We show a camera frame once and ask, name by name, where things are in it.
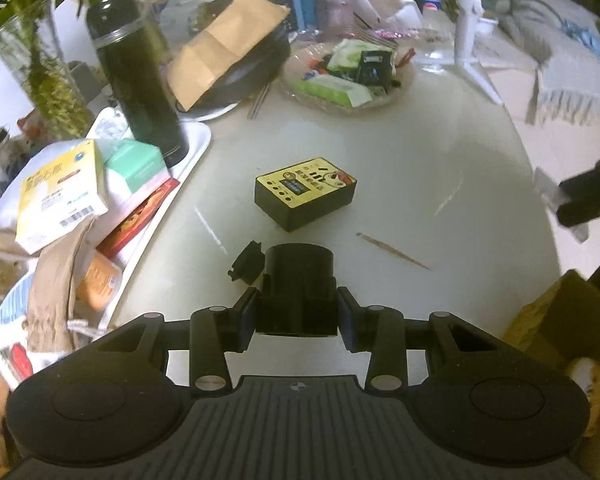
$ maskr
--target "yellow cardboard box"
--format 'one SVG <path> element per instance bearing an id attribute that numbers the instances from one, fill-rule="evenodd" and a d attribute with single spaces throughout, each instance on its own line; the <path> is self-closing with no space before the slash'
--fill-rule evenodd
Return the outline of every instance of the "yellow cardboard box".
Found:
<path id="1" fill-rule="evenodd" d="M 93 140 L 85 140 L 23 181 L 16 241 L 33 254 L 82 219 L 106 213 L 105 198 L 100 153 Z"/>
<path id="2" fill-rule="evenodd" d="M 540 298 L 523 307 L 502 339 L 560 371 L 580 357 L 600 363 L 600 290 L 568 270 Z M 592 478 L 600 479 L 600 418 L 595 434 L 582 440 L 573 459 Z"/>

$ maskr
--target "paper bag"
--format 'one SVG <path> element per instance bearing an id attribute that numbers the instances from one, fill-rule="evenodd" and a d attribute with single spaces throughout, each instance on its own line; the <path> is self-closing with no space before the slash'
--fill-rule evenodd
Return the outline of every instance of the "paper bag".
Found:
<path id="1" fill-rule="evenodd" d="M 413 0 L 353 0 L 353 11 L 367 27 L 400 32 L 420 28 L 422 15 Z"/>
<path id="2" fill-rule="evenodd" d="M 77 347 L 66 322 L 74 317 L 76 255 L 92 224 L 87 218 L 42 249 L 27 302 L 27 350 L 72 352 Z"/>
<path id="3" fill-rule="evenodd" d="M 202 94 L 285 19 L 289 9 L 267 0 L 234 0 L 169 67 L 167 80 L 189 110 Z"/>
<path id="4" fill-rule="evenodd" d="M 4 262 L 26 262 L 32 256 L 16 243 L 16 235 L 9 231 L 0 231 L 0 259 Z"/>

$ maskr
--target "brown paper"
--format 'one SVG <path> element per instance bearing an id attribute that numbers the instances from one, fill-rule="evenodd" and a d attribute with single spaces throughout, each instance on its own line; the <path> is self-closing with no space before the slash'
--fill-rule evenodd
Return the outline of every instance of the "brown paper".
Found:
<path id="1" fill-rule="evenodd" d="M 71 352 L 75 341 L 66 327 L 74 316 L 74 261 L 93 218 L 83 220 L 62 238 L 42 249 L 27 303 L 27 349 Z"/>
<path id="2" fill-rule="evenodd" d="M 0 259 L 5 262 L 26 262 L 35 257 L 16 243 L 15 233 L 0 231 Z"/>
<path id="3" fill-rule="evenodd" d="M 267 0 L 232 1 L 171 63 L 167 80 L 180 105 L 189 110 L 288 13 Z"/>

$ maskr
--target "white tripod stand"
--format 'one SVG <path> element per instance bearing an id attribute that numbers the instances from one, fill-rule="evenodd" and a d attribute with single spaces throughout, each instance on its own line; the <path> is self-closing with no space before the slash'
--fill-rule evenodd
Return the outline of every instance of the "white tripod stand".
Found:
<path id="1" fill-rule="evenodd" d="M 456 0 L 458 3 L 458 20 L 456 21 L 456 42 L 454 45 L 454 62 L 468 79 L 476 83 L 497 105 L 502 99 L 491 83 L 471 66 L 474 49 L 475 27 L 484 10 L 480 0 Z"/>

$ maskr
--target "black box with yellow top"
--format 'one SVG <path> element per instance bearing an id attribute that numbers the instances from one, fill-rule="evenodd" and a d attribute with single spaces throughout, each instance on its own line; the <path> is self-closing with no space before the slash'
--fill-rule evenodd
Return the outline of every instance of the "black box with yellow top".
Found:
<path id="1" fill-rule="evenodd" d="M 324 158 L 264 174 L 256 179 L 255 203 L 291 232 L 353 200 L 356 179 Z"/>
<path id="2" fill-rule="evenodd" d="M 569 270 L 520 311 L 503 338 L 525 354 L 570 375 L 578 384 L 582 377 L 574 377 L 574 364 L 594 363 L 589 383 L 584 387 L 580 384 L 589 398 L 591 416 L 574 459 L 596 479 L 600 479 L 599 274 L 600 268 L 587 281 Z"/>

